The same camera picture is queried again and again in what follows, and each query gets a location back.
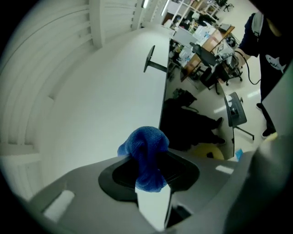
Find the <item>blue cloth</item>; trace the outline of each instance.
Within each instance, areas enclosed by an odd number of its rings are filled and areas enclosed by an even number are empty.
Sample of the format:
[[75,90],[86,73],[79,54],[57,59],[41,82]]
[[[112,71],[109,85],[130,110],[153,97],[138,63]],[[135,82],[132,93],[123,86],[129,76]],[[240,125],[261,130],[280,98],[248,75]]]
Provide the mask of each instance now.
[[154,127],[136,129],[118,148],[118,156],[131,154],[138,162],[139,175],[136,187],[147,192],[160,192],[166,181],[157,167],[156,154],[167,152],[169,140],[165,134]]
[[241,158],[242,154],[243,154],[242,149],[239,149],[239,150],[237,150],[237,151],[235,152],[235,156],[236,156],[236,158],[237,158],[237,161],[239,161],[239,159]]

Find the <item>black chair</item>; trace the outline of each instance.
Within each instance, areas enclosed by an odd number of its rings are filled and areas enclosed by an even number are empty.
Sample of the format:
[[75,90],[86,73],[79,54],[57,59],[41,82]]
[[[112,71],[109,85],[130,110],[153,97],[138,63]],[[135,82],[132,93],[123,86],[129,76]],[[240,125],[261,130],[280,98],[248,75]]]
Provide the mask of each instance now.
[[234,6],[233,6],[233,4],[227,4],[227,3],[225,3],[225,8],[224,8],[224,11],[226,11],[226,9],[227,9],[227,11],[229,12],[229,7],[233,7],[234,8]]
[[252,136],[252,140],[255,140],[255,136],[253,134],[238,127],[238,125],[247,122],[246,115],[245,115],[244,109],[241,104],[241,103],[243,103],[243,99],[242,98],[239,99],[235,92],[230,94],[229,96],[232,97],[232,100],[231,100],[232,106],[231,107],[229,106],[228,101],[225,98],[229,127],[237,128],[238,130]]

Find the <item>wooden desk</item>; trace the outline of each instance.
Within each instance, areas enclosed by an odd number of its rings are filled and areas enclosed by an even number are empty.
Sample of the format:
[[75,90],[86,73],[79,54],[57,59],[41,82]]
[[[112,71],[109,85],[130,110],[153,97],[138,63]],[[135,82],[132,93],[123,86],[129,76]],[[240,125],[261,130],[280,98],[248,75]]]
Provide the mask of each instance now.
[[[220,32],[218,29],[210,36],[210,38],[203,44],[203,48],[211,52],[221,41],[233,31],[235,27],[230,26],[226,32]],[[195,54],[192,59],[184,67],[187,70],[187,75],[181,78],[181,82],[201,63],[201,59]]]

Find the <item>ceiling light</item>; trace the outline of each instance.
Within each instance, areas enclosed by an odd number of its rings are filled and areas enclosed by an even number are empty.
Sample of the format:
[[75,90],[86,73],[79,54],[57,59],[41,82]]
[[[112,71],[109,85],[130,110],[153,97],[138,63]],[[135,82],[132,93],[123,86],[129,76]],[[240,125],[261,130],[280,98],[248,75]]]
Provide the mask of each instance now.
[[142,4],[141,4],[141,7],[142,8],[146,8],[147,7],[147,4],[148,4],[148,0],[143,0],[142,1]]
[[164,9],[163,9],[163,11],[162,11],[162,13],[161,13],[161,16],[164,15],[165,10],[166,10],[166,8],[167,8],[167,6],[168,6],[169,1],[170,1],[170,0],[167,0],[166,4],[165,4],[165,6],[164,6]]

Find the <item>person's arm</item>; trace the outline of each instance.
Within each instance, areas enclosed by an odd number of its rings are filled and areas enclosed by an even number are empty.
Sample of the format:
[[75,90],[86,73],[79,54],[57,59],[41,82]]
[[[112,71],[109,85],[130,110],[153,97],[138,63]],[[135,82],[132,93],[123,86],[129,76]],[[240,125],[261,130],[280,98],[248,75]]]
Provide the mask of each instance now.
[[[248,60],[251,56],[257,57],[259,54],[258,50],[258,38],[257,36],[252,32],[251,24],[253,20],[254,14],[252,14],[248,21],[245,24],[245,33],[242,39],[242,42],[240,43],[239,47],[235,49],[235,51],[239,51],[246,60]],[[235,53],[238,60],[239,60],[239,67],[242,67],[245,65],[245,60],[239,53]]]
[[[244,53],[244,51],[240,49],[239,47],[235,49],[235,51],[240,52],[243,55],[243,57],[246,59],[246,61],[251,57],[250,55]],[[245,65],[245,60],[243,59],[243,57],[237,52],[235,54],[236,54],[236,57],[238,58],[238,67],[242,67],[243,65]]]

